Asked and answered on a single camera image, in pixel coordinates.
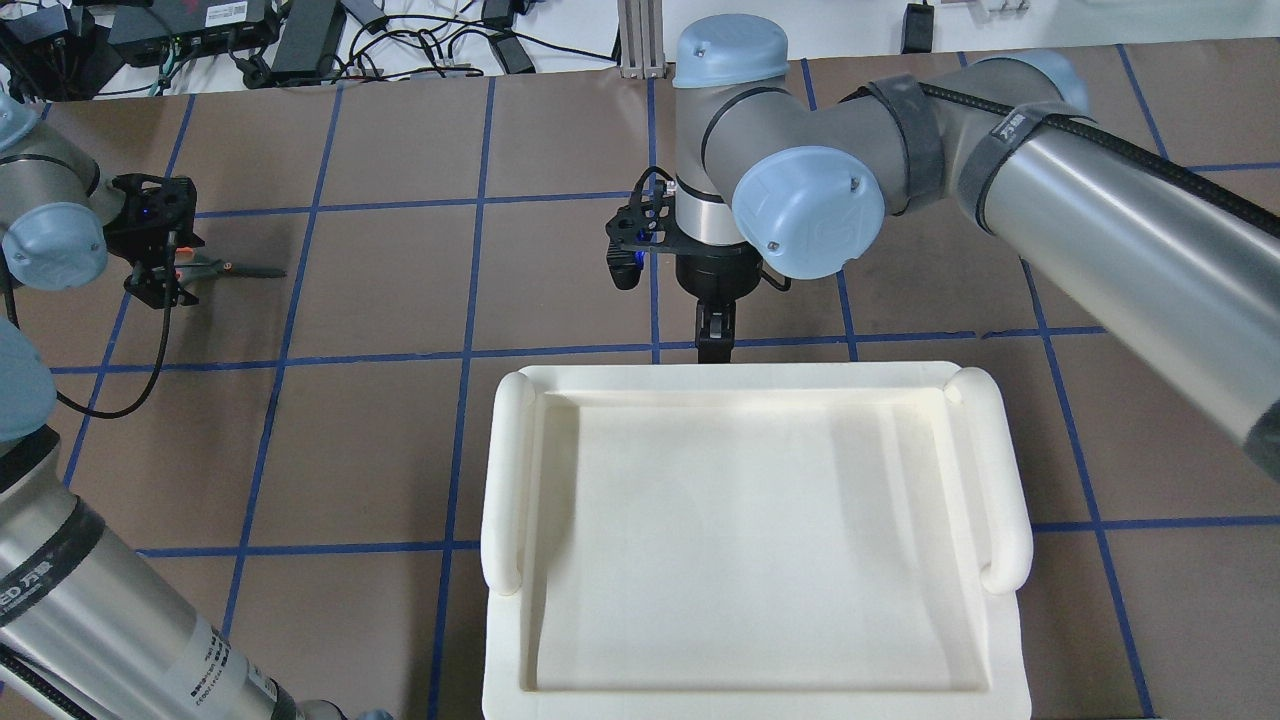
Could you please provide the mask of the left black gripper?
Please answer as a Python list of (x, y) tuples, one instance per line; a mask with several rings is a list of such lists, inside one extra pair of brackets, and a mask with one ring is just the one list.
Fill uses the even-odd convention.
[(177, 251), (204, 246), (195, 233), (195, 182), (184, 176), (123, 174), (110, 187), (123, 192), (124, 204), (105, 225), (105, 240), (111, 255), (131, 264), (125, 292), (141, 301), (195, 301), (177, 278)]

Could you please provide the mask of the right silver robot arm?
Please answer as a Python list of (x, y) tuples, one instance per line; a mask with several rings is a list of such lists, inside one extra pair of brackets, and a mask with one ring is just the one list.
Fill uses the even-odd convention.
[(952, 199), (1277, 475), (1275, 214), (1101, 129), (1057, 53), (879, 79), (822, 110), (787, 91), (787, 54), (758, 15), (681, 33), (685, 234), (819, 279), (860, 258), (887, 217)]

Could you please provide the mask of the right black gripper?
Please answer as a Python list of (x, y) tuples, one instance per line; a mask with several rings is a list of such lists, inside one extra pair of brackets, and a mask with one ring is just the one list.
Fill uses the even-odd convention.
[[(696, 252), (676, 256), (676, 278), (682, 290), (698, 299), (696, 350), (699, 363), (730, 363), (736, 342), (736, 302), (749, 296), (762, 281), (762, 255), (750, 243), (710, 246), (696, 243)], [(707, 301), (730, 301), (709, 304)]]

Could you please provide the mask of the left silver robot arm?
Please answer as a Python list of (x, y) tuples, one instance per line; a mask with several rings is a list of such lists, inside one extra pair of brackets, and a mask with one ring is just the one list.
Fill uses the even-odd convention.
[(60, 396), (20, 332), (14, 288), (81, 287), (116, 256), (134, 297), (191, 305), (195, 204), (186, 177), (105, 177), (3, 97), (3, 682), (59, 719), (339, 719), (247, 660), (58, 471)]

